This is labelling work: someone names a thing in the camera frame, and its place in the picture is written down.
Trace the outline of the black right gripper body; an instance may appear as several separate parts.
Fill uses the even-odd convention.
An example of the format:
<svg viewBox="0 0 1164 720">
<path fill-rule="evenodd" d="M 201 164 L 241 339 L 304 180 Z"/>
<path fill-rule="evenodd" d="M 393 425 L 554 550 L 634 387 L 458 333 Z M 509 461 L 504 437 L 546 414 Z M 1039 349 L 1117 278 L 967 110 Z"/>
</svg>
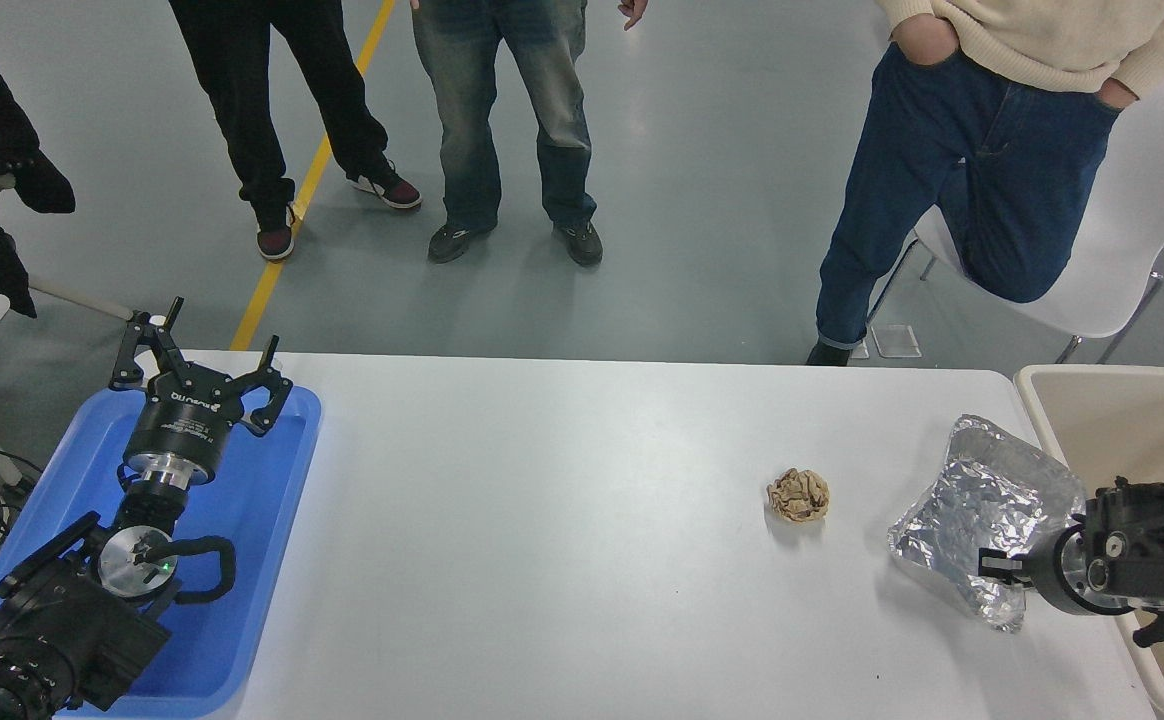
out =
<svg viewBox="0 0 1164 720">
<path fill-rule="evenodd" d="M 1076 533 L 1076 528 L 1065 528 L 1046 534 L 1032 544 L 1022 561 L 1022 571 L 1031 589 L 1053 607 L 1080 606 L 1062 564 L 1063 553 Z"/>
</svg>

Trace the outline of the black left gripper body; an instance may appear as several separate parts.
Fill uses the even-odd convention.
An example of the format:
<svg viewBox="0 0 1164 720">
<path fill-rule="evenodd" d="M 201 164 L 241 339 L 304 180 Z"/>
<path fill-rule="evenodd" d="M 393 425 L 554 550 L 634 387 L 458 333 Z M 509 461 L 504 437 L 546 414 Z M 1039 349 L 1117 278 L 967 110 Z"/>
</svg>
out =
<svg viewBox="0 0 1164 720">
<path fill-rule="evenodd" d="M 190 364 L 166 370 L 147 386 L 137 427 L 122 451 L 125 466 L 143 471 L 159 456 L 189 461 L 193 475 L 217 475 L 233 425 L 242 419 L 242 392 L 230 375 Z"/>
</svg>

